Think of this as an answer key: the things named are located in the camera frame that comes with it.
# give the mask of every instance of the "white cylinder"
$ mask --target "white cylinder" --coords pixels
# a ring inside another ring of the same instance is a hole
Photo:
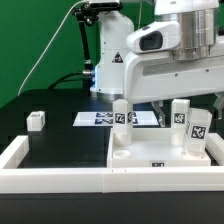
[[[126,100],[116,100],[113,102],[113,132],[114,143],[118,146],[131,144],[131,133],[133,128],[132,119],[133,105]]]

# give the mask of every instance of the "white block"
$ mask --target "white block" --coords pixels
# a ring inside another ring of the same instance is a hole
[[[0,156],[0,169],[15,169],[29,151],[28,137],[17,136]]]
[[[224,140],[217,134],[208,134],[206,149],[220,166],[224,166]]]
[[[45,112],[32,112],[26,119],[26,121],[28,131],[41,131],[43,126],[45,125]]]
[[[137,168],[137,192],[223,190],[218,167]]]
[[[183,146],[184,135],[188,122],[190,100],[175,99],[172,102],[171,112],[171,143]]]
[[[0,193],[102,192],[103,168],[2,169]]]
[[[136,192],[136,169],[104,169],[103,192]]]
[[[211,124],[212,115],[207,110],[191,108],[184,137],[184,150],[190,153],[203,153]]]
[[[126,146],[131,144],[131,133],[133,128],[133,105],[126,100],[113,102],[113,129],[116,145]]]

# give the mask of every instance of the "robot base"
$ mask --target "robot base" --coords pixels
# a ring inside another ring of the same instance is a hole
[[[101,100],[108,100],[108,101],[115,101],[118,99],[123,99],[124,96],[121,93],[115,93],[115,91],[97,91],[96,88],[93,86],[90,88],[90,94],[92,98],[97,98],[97,99],[101,99]]]
[[[170,128],[134,128],[132,143],[120,147],[114,144],[111,129],[107,167],[189,167],[210,166],[211,160],[203,156],[184,154],[183,147],[171,145]]]

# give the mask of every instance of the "white panel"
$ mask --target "white panel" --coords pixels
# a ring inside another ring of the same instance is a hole
[[[218,0],[157,0],[155,15],[192,12],[218,7]]]
[[[161,58],[165,53],[167,59]],[[172,62],[167,51],[144,55],[130,53],[126,57],[124,98],[136,104],[223,92],[224,57],[213,56],[183,64]]]
[[[136,192],[135,169],[104,169],[103,192]]]
[[[17,168],[29,151],[28,137],[17,136],[0,156],[0,169]]]
[[[0,170],[0,193],[102,192],[102,169]]]
[[[139,168],[137,191],[224,190],[224,170],[219,167]]]
[[[208,134],[206,149],[221,166],[224,166],[224,141],[217,134]]]

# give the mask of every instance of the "black cable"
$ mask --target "black cable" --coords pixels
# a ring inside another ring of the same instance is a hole
[[[70,74],[68,74],[68,75],[65,75],[65,76],[63,76],[63,77],[61,77],[60,79],[58,79],[56,82],[54,82],[53,84],[51,84],[49,87],[48,87],[48,89],[54,89],[54,87],[55,86],[57,86],[60,82],[65,82],[65,81],[68,81],[69,82],[69,80],[65,80],[65,79],[67,79],[67,78],[70,78],[70,77],[72,77],[72,76],[76,76],[76,75],[82,75],[82,72],[76,72],[76,73],[70,73]],[[81,80],[83,80],[83,79],[75,79],[75,80],[70,80],[70,81],[81,81]]]
[[[84,79],[69,79],[69,80],[61,80],[61,81],[58,81],[58,82],[55,82],[53,84],[51,84],[48,89],[54,89],[55,86],[57,86],[59,83],[62,83],[62,82],[76,82],[76,81],[83,81]]]
[[[74,8],[72,10],[72,14],[74,16],[76,16],[76,18],[79,22],[79,30],[81,33],[81,40],[82,40],[82,46],[83,46],[83,52],[84,52],[84,58],[85,58],[85,65],[84,65],[85,69],[92,70],[93,64],[92,64],[91,58],[90,58],[89,45],[88,45],[88,40],[87,40],[87,35],[86,35],[86,28],[85,28],[85,21],[86,21],[85,6],[87,6],[87,4],[83,5],[83,9]]]

